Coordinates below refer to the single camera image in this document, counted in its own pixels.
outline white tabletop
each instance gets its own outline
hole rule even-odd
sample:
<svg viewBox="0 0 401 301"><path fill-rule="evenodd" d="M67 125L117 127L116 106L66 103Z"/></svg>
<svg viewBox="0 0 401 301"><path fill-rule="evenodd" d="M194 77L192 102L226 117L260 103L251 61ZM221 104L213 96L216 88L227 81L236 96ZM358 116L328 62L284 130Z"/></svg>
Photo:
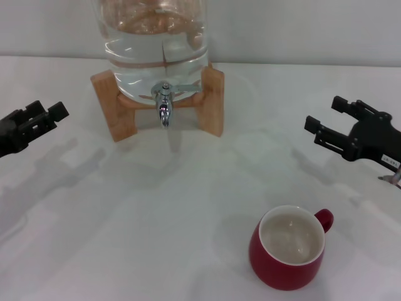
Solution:
<svg viewBox="0 0 401 301"><path fill-rule="evenodd" d="M335 95L390 112L401 129L399 68L216 64L225 129L169 131L115 144L90 83L103 60L0 58L1 115L41 100L70 116L0 159L0 300L401 300L401 191L370 161L313 143L312 115L345 134ZM280 204L335 215L318 276L296 292L267 287L247 258L261 216Z"/></svg>

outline robotic arm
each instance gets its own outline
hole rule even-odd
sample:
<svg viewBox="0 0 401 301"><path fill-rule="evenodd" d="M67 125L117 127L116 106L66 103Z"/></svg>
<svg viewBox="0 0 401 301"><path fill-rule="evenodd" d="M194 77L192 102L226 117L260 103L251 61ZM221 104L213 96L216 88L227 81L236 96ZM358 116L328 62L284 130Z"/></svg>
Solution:
<svg viewBox="0 0 401 301"><path fill-rule="evenodd" d="M344 135L321 125L311 116L306 118L305 129L315 134L315 143L340 154L347 161L370 159L396 172L393 177L379 177L392 184L401 178L401 132L391 125L392 116L379 112L361 100L348 103L336 96L331 108L346 113L358 122L350 134Z"/></svg>
<svg viewBox="0 0 401 301"><path fill-rule="evenodd" d="M55 122L68 115L62 102L46 112L37 100L28 105L26 110L15 110L5 116L0 120L0 157L21 152L30 142L57 128Z"/></svg>

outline water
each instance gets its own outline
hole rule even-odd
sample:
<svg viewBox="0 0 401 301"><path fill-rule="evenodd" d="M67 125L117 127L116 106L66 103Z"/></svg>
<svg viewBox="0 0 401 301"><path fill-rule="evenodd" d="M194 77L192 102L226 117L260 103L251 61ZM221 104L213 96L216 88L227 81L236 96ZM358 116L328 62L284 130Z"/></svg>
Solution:
<svg viewBox="0 0 401 301"><path fill-rule="evenodd" d="M309 221L293 214L268 220L262 227L261 236L273 256L292 264L314 259L323 243L318 230Z"/></svg>
<svg viewBox="0 0 401 301"><path fill-rule="evenodd" d="M207 66L204 24L168 9L125 12L103 10L100 30L107 58L122 93L138 102L153 104L151 88L161 80L172 85L200 85ZM190 96L185 93L175 100Z"/></svg>

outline wooden stand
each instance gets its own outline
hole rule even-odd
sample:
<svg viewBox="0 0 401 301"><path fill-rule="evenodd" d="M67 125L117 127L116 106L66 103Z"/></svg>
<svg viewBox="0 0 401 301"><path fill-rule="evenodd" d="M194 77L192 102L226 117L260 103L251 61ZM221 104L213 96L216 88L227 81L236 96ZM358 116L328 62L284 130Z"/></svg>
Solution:
<svg viewBox="0 0 401 301"><path fill-rule="evenodd" d="M93 75L91 81L115 142L137 133L137 110L156 109L155 105L139 103L122 94L111 70ZM195 108L201 130L220 137L224 125L224 73L211 66L205 67L202 92L173 103L174 110L189 107Z"/></svg>

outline label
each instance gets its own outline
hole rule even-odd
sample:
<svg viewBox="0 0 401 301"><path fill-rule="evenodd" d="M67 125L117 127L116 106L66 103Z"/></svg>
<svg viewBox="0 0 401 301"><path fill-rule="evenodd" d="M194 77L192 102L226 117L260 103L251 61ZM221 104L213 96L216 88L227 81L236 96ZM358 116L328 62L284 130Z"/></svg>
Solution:
<svg viewBox="0 0 401 301"><path fill-rule="evenodd" d="M386 155L383 155L382 161L386 162L387 164L390 164L391 166L394 166L395 168L399 168L401 165L397 160L394 160Z"/></svg>

